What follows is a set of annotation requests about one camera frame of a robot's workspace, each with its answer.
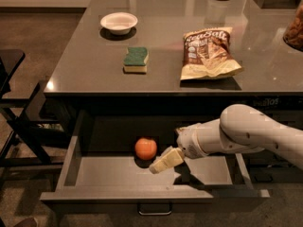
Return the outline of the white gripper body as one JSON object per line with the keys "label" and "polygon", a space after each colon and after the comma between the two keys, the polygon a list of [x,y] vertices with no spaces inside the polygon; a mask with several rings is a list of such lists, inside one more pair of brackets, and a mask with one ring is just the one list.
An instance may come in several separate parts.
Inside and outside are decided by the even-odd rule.
{"label": "white gripper body", "polygon": [[187,127],[181,134],[177,134],[177,146],[190,159],[198,159],[207,156],[198,141],[198,130],[202,127],[201,123],[193,124]]}

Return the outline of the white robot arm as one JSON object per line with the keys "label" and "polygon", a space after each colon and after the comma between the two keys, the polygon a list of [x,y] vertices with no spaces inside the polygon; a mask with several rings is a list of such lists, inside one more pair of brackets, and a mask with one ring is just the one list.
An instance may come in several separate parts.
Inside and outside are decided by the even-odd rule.
{"label": "white robot arm", "polygon": [[182,164],[186,158],[204,158],[213,153],[272,151],[303,168],[303,130],[276,122],[243,104],[225,108],[218,119],[178,128],[177,146],[167,148],[150,166],[153,174]]}

